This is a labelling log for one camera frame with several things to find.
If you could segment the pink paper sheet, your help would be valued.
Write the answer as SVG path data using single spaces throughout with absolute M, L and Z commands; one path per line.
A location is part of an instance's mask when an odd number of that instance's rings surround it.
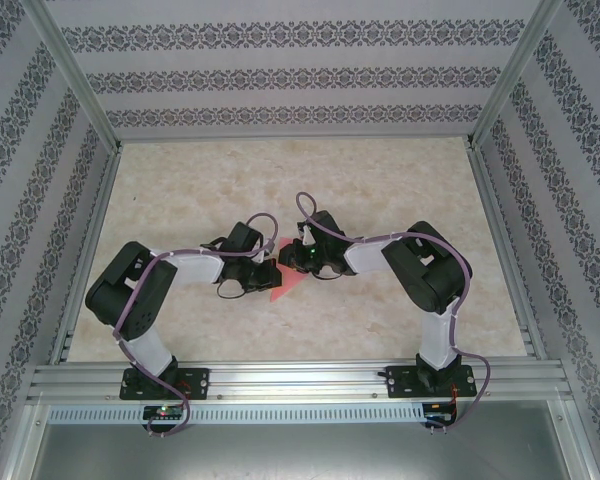
M 270 302 L 273 303 L 283 295 L 287 294 L 292 288 L 305 280 L 308 275 L 298 272 L 282 264 L 281 260 L 277 261 L 277 268 L 281 272 L 282 284 L 275 287 L 271 291 Z

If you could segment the left controller circuit board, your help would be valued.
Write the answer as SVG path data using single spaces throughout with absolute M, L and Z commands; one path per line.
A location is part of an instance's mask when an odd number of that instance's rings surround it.
M 179 405 L 153 405 L 145 406 L 142 419 L 148 421 L 177 422 L 184 418 L 184 409 Z

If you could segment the controller circuit board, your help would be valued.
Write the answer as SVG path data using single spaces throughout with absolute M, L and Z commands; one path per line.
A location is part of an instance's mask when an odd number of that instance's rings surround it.
M 179 405 L 153 405 L 145 406 L 142 419 L 148 421 L 177 422 L 184 418 L 184 409 Z
M 427 403 L 423 405 L 423 413 L 425 424 L 428 427 L 449 427 L 456 422 L 457 404 L 455 401 L 449 403 Z

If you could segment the grey metal panel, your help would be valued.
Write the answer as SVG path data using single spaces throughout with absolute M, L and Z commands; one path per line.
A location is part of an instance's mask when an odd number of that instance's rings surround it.
M 487 403 L 459 428 L 416 423 L 51 425 L 33 480 L 570 480 L 543 404 Z

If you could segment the right controller circuit board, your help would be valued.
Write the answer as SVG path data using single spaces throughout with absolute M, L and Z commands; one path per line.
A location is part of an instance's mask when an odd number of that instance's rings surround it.
M 449 427 L 456 422 L 457 404 L 455 401 L 449 403 L 427 403 L 423 405 L 423 413 L 425 424 L 428 427 Z

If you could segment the aluminium mounting rail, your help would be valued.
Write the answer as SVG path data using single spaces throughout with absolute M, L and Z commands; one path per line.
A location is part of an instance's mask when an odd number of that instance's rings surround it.
M 389 360 L 342 362 L 186 362 L 210 370 L 211 403 L 361 403 L 388 398 L 378 375 Z M 63 363 L 34 369 L 29 403 L 113 404 L 121 362 Z M 571 400 L 573 389 L 559 360 L 502 357 L 491 361 L 484 401 Z

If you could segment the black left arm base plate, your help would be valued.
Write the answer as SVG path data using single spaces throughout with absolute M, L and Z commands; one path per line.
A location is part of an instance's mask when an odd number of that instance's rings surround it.
M 205 400 L 209 386 L 208 369 L 178 368 L 159 376 L 181 392 L 188 400 Z M 121 400 L 177 400 L 178 396 L 169 389 L 149 379 L 135 368 L 124 371 L 119 390 Z

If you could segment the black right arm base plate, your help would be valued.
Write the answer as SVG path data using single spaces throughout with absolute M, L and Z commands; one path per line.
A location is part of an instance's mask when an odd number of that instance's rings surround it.
M 417 366 L 388 366 L 385 368 L 386 385 L 390 398 L 451 397 L 452 390 L 460 398 L 477 395 L 473 370 L 468 365 L 441 371 Z

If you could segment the aluminium side rail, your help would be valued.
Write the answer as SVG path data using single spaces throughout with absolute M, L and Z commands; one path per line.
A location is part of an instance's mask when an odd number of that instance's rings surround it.
M 467 147 L 466 152 L 513 309 L 520 330 L 525 334 L 525 344 L 529 344 L 527 352 L 530 356 L 538 360 L 547 360 L 548 355 L 541 339 L 532 305 L 517 265 L 513 245 L 510 241 L 495 191 L 488 177 L 484 160 L 481 153 L 471 145 Z
M 103 169 L 97 195 L 94 198 L 93 208 L 84 232 L 82 247 L 75 264 L 70 290 L 66 295 L 65 304 L 61 310 L 62 315 L 58 328 L 55 331 L 52 349 L 49 351 L 48 365 L 58 365 L 63 361 L 64 351 L 66 350 L 65 342 L 70 337 L 70 333 L 74 331 L 75 325 L 78 322 L 81 305 L 83 304 L 83 295 L 86 293 L 89 274 L 93 265 L 122 153 L 123 146 L 119 144 L 109 156 L 107 164 Z

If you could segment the aluminium frame post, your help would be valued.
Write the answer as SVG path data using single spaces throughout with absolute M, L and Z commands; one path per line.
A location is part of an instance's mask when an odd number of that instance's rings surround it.
M 471 150 L 475 150 L 484 143 L 492 125 L 504 107 L 505 102 L 561 4 L 562 0 L 539 0 L 535 11 L 520 36 L 519 42 L 484 105 L 473 131 L 467 136 L 467 146 Z
M 20 3 L 105 148 L 108 152 L 116 152 L 120 140 L 45 0 L 20 0 Z

